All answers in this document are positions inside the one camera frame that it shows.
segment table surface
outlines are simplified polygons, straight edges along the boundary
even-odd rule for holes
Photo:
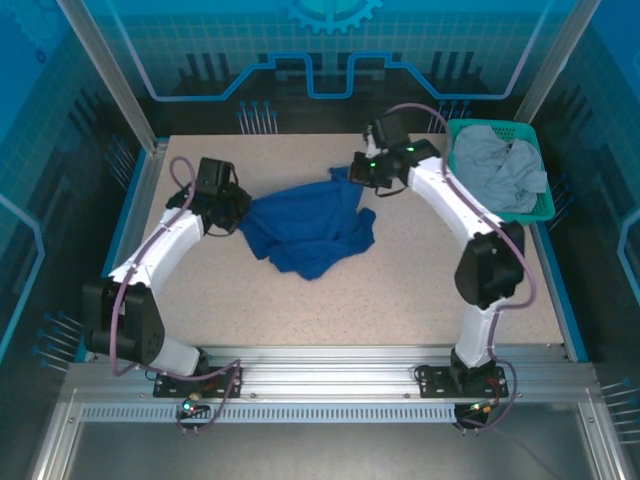
[[[442,135],[425,135],[441,145]],[[327,169],[351,163],[360,135],[174,136],[169,141],[145,238],[176,191],[169,161],[198,167],[203,156],[235,164],[254,198],[324,181]],[[186,175],[186,169],[177,168]],[[244,236],[204,237],[189,250],[158,298],[167,332],[195,345],[416,345],[457,341],[465,303],[453,275],[460,249],[423,199],[410,192],[380,199],[365,189],[361,207],[376,212],[376,242],[335,264],[320,279],[282,274],[257,260]],[[498,343],[559,343],[562,336],[531,235],[526,257],[539,284],[535,304],[506,312]],[[526,281],[515,301],[526,299]]]

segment gear logo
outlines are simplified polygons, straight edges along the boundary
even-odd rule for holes
[[[4,0],[3,3],[36,47],[42,48],[55,38],[60,23],[55,0]]]
[[[289,19],[298,20],[301,27],[311,27],[313,33],[337,30],[347,33],[349,28],[360,27],[362,19],[373,18],[373,9],[382,6],[382,0],[283,0]]]

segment plastic basket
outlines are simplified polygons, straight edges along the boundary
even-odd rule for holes
[[[531,125],[526,123],[508,122],[504,120],[478,120],[475,118],[469,119],[453,119],[449,121],[449,128],[451,129],[451,136],[455,142],[456,137],[464,127],[470,125],[490,125],[496,135],[505,142],[511,142],[514,139],[524,140],[533,145],[538,153],[540,153],[540,145],[538,145],[538,138],[536,137],[536,131]],[[456,160],[453,152],[449,154],[449,165],[453,173],[456,172]],[[551,196],[551,189],[547,185],[547,191],[538,194],[538,200],[536,206],[530,213],[510,213],[510,212],[494,212],[505,222],[520,222],[522,225],[529,225],[534,222],[545,222],[551,220],[556,214],[556,209],[553,205],[553,197]]]

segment gray cloth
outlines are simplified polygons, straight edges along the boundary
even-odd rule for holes
[[[489,125],[462,129],[453,147],[456,176],[492,212],[530,213],[547,173],[533,145],[500,139]]]

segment blue edge trim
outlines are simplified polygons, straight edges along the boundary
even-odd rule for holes
[[[141,148],[140,154],[138,155],[138,161],[136,162],[136,168],[133,171],[133,177],[131,178],[131,182],[129,183],[127,196],[124,198],[124,204],[122,205],[122,210],[120,211],[120,217],[118,217],[116,230],[113,233],[111,245],[109,246],[109,252],[107,252],[107,258],[104,262],[104,267],[102,269],[102,274],[101,274],[101,276],[103,277],[106,277],[109,274],[109,272],[113,270],[113,263],[115,262],[116,253],[118,253],[118,248],[120,247],[122,235],[124,234],[124,227],[127,223],[127,217],[131,212],[133,197],[136,193],[138,182],[140,182],[140,175],[142,174],[142,167],[144,166],[144,161],[146,157],[147,157],[147,151],[144,148]],[[83,363],[86,361],[86,358],[87,358],[87,348],[84,346],[84,335],[82,335],[82,338],[80,338],[80,345],[78,346],[78,351],[76,352],[76,357],[74,361],[76,363]]]
[[[122,235],[124,234],[124,226],[127,223],[127,217],[129,216],[129,212],[131,211],[133,196],[135,195],[138,182],[140,181],[140,174],[142,172],[142,167],[143,167],[146,156],[147,156],[146,150],[144,149],[140,150],[140,155],[138,155],[138,162],[136,164],[136,169],[133,173],[133,178],[131,179],[131,183],[129,184],[129,189],[127,190],[127,196],[125,197],[124,205],[122,206],[122,211],[120,212],[120,217],[118,218],[118,224],[116,225],[116,230],[113,234],[111,246],[109,247],[109,252],[107,253],[107,259],[105,261],[104,268],[102,269],[102,276],[107,275],[113,269],[113,263],[115,261],[116,252],[118,251],[118,247],[120,246],[120,241],[122,240]],[[573,313],[573,308],[571,307],[571,302],[569,301],[569,295],[564,285],[562,274],[560,273],[560,267],[558,266],[556,254],[553,251],[553,246],[551,245],[551,238],[549,237],[549,232],[547,231],[547,227],[544,225],[544,223],[539,222],[537,226],[538,226],[538,232],[540,234],[540,241],[542,242],[542,248],[544,250],[544,254],[547,256],[547,261],[549,262],[549,269],[551,271],[551,276],[553,277],[553,281],[556,286],[556,291],[558,292],[558,300],[560,301],[560,306],[562,307],[562,310],[564,312],[564,317],[567,324],[567,331],[569,333],[571,343],[573,344],[573,348],[576,352],[576,358],[579,362],[587,362],[589,360],[587,357],[587,351],[584,347],[582,336],[580,335],[578,322],[576,321],[576,317]],[[85,361],[86,356],[87,356],[87,349],[84,346],[84,337],[83,337],[80,340],[80,346],[78,347],[78,351],[76,352],[75,361],[82,363]]]
[[[567,324],[567,332],[569,339],[573,344],[573,349],[576,352],[576,359],[578,362],[588,362],[587,350],[584,348],[584,342],[582,341],[582,335],[580,335],[580,329],[578,328],[578,322],[576,316],[573,313],[571,302],[569,301],[569,294],[567,288],[564,285],[562,274],[560,273],[560,267],[558,266],[558,260],[556,254],[553,251],[553,245],[551,245],[551,237],[549,237],[549,231],[544,223],[538,222],[538,233],[540,235],[540,241],[544,254],[547,256],[549,262],[549,270],[556,286],[558,293],[558,300],[560,301],[560,307],[564,313],[565,323]]]

